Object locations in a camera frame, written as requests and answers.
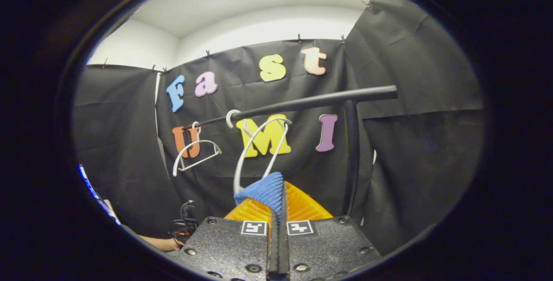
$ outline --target blue knit fabric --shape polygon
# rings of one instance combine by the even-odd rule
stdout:
[[[283,185],[284,179],[282,178],[282,174],[280,172],[273,172],[236,193],[236,205],[239,205],[246,198],[251,198],[275,211],[276,221],[280,224]]]

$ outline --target orange soft gripper pad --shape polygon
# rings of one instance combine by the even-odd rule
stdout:
[[[225,216],[226,220],[268,222],[271,224],[271,210],[250,198],[245,199]]]
[[[296,186],[285,182],[288,219],[286,221],[314,221],[332,218],[320,204]],[[227,220],[257,221],[271,223],[271,210],[267,206],[247,198],[225,216]]]
[[[328,213],[308,194],[287,181],[284,184],[286,185],[286,202],[288,203],[288,219],[286,221],[314,221],[332,218],[332,214]]]

